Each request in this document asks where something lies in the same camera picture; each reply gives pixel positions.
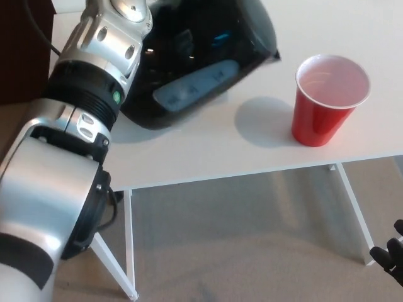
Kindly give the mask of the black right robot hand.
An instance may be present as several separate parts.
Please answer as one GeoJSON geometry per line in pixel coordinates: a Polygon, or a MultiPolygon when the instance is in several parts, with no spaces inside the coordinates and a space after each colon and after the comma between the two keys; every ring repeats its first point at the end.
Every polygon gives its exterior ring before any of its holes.
{"type": "Polygon", "coordinates": [[[387,249],[373,247],[370,255],[382,269],[392,276],[402,286],[402,239],[391,238],[387,242],[387,249]]]}

